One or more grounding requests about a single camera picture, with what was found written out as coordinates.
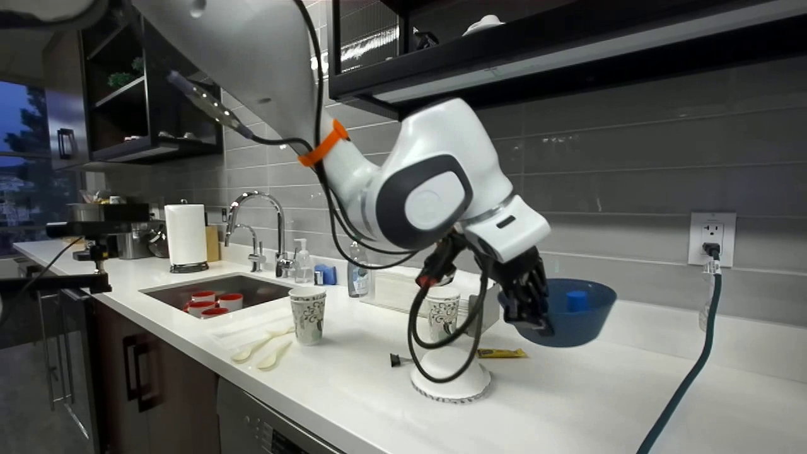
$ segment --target white robotic arm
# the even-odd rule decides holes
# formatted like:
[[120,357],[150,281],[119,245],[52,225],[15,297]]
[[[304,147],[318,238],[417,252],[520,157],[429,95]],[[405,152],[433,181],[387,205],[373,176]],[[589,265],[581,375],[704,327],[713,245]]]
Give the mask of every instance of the white robotic arm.
[[[327,137],[310,52],[310,17],[300,0],[131,0],[131,6],[198,70],[228,91],[298,153]],[[174,81],[225,127],[255,137],[217,100],[184,79]],[[420,287],[454,273],[452,260],[470,246],[477,262],[502,284],[504,321],[552,336],[545,273],[535,245],[550,233],[502,173],[496,152],[459,98],[407,115],[382,162],[371,165],[352,141],[338,141],[318,165],[347,223],[368,240],[397,250],[438,245],[426,260]]]

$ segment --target backsplash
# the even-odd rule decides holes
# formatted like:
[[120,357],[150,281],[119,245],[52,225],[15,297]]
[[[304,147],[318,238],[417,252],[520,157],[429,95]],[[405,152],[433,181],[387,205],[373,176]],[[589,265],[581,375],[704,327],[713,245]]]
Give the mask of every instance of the backsplash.
[[[396,122],[333,100],[325,108],[368,159],[386,159]],[[540,245],[550,275],[600,281],[624,301],[700,308],[707,281],[685,265],[689,211],[735,211],[721,312],[807,325],[807,57],[496,106],[478,119],[513,190],[554,230]],[[313,172],[231,132],[225,157],[110,172],[109,181],[213,210],[241,190],[266,190],[284,205],[286,238],[334,255]],[[241,223],[274,246],[270,205],[248,202]]]

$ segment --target white countertop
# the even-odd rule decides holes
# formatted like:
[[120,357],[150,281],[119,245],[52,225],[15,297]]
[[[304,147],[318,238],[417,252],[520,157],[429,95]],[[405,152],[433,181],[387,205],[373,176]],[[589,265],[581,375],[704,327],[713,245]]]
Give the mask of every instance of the white countertop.
[[[48,262],[63,243],[15,246]],[[52,270],[93,273],[68,255]],[[634,451],[700,345],[696,312],[624,301],[597,340],[569,350],[531,345],[496,323],[482,342],[520,345],[530,357],[484,361],[493,373],[493,389],[484,398],[435,403],[410,389],[407,366],[387,366],[387,352],[405,355],[405,316],[347,301],[342,287],[327,289],[327,340],[314,347],[293,345],[274,370],[261,373],[255,361],[237,366],[228,355],[290,323],[286,301],[197,321],[141,292],[246,273],[243,260],[193,275],[170,275],[167,260],[109,260],[106,270],[112,289],[98,294],[101,302],[349,454]],[[656,451],[805,451],[805,347],[801,327],[721,318],[713,362],[684,398]]]

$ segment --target cabinet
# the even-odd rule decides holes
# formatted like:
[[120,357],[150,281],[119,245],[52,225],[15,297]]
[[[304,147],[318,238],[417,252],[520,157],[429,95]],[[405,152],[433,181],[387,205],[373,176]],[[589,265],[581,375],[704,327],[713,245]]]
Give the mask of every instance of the cabinet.
[[90,318],[103,451],[217,454],[217,375],[103,306]]
[[90,162],[164,162],[221,152],[221,132],[167,76],[198,76],[154,28],[110,0],[82,32],[82,94]]
[[[465,36],[482,14],[504,26]],[[805,26],[783,0],[330,0],[327,84],[387,113],[491,106],[807,52]]]
[[277,408],[218,380],[221,454],[338,454]]
[[0,451],[98,454],[86,310],[72,292],[11,297],[0,321]]

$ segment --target blue bowl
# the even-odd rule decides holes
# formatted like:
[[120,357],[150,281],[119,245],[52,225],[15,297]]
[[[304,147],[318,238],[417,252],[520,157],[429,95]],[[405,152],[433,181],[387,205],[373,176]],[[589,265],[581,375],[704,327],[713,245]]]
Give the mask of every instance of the blue bowl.
[[589,281],[546,281],[552,332],[517,327],[540,345],[569,347],[600,336],[615,302],[615,289]]

